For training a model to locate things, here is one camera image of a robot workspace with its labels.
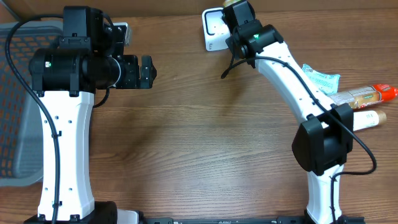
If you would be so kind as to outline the teal wipes packet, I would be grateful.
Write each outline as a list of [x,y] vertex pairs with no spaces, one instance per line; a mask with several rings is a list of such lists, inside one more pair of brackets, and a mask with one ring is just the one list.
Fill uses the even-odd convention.
[[326,74],[314,70],[306,63],[302,65],[302,70],[315,86],[326,95],[333,95],[338,92],[340,81],[339,74]]

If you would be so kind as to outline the orange spaghetti package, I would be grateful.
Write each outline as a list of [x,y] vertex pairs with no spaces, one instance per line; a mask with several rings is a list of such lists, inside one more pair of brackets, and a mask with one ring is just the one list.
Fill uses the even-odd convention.
[[349,104],[352,109],[391,101],[397,97],[397,88],[388,84],[375,84],[329,95],[336,105]]

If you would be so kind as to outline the white shampoo tube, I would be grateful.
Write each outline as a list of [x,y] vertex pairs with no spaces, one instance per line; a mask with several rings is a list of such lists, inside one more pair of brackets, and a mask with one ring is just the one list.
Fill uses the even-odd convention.
[[384,124],[387,116],[383,111],[359,111],[354,112],[353,131],[375,127]]

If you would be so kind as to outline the green yellow snack packet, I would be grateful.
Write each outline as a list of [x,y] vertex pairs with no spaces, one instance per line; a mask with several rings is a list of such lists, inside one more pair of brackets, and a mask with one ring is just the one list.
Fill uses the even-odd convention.
[[228,7],[228,6],[230,6],[230,5],[234,4],[234,3],[237,3],[239,1],[240,0],[225,0],[224,3],[223,3],[223,7]]

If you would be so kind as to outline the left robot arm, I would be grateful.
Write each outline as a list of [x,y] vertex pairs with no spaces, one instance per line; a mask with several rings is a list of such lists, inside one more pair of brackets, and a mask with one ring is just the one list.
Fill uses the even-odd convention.
[[150,89],[157,76],[150,56],[124,55],[129,26],[88,6],[63,10],[54,49],[35,52],[32,88],[43,107],[43,187],[29,223],[142,223],[142,214],[94,199],[89,132],[97,90]]

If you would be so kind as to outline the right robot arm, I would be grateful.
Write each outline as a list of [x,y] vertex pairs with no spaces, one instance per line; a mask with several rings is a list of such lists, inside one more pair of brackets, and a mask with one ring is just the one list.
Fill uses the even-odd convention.
[[282,35],[256,19],[248,1],[225,2],[222,20],[233,57],[263,74],[298,122],[292,152],[308,177],[309,223],[343,223],[340,172],[353,149],[353,110],[338,106],[304,74]]

